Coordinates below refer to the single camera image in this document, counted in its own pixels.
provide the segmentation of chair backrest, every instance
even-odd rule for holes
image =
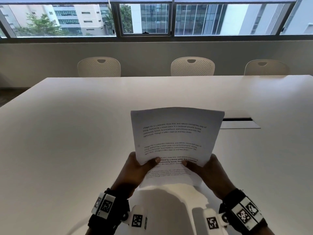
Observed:
[[[171,64],[171,76],[213,76],[215,64],[206,58],[184,57]]]
[[[289,67],[277,60],[257,59],[248,62],[245,76],[262,75],[288,75]]]
[[[80,77],[120,77],[119,61],[108,57],[92,57],[77,64]]]

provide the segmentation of person's right hand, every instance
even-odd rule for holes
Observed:
[[[209,189],[221,200],[223,200],[229,192],[236,189],[214,154],[211,155],[210,160],[204,167],[186,160],[183,160],[182,164],[197,173]]]

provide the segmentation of gray wall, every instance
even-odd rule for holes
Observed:
[[[276,59],[292,75],[313,75],[313,41],[0,44],[0,87],[31,87],[47,77],[78,77],[77,63],[107,56],[121,74],[170,76],[171,62],[185,56],[211,59],[215,75],[243,75],[253,59]]]

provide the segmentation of wrist-mounted device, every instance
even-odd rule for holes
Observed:
[[[252,234],[267,223],[256,205],[239,189],[230,192],[219,208],[223,220],[243,235]]]
[[[88,226],[93,234],[114,234],[121,221],[127,220],[128,211],[129,203],[125,195],[108,188],[99,194]]]

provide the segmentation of paper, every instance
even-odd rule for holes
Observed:
[[[213,151],[224,114],[223,111],[183,107],[132,111],[138,162],[142,165],[152,158],[161,158],[140,186],[176,183],[199,186],[201,178],[181,161],[204,166]]]

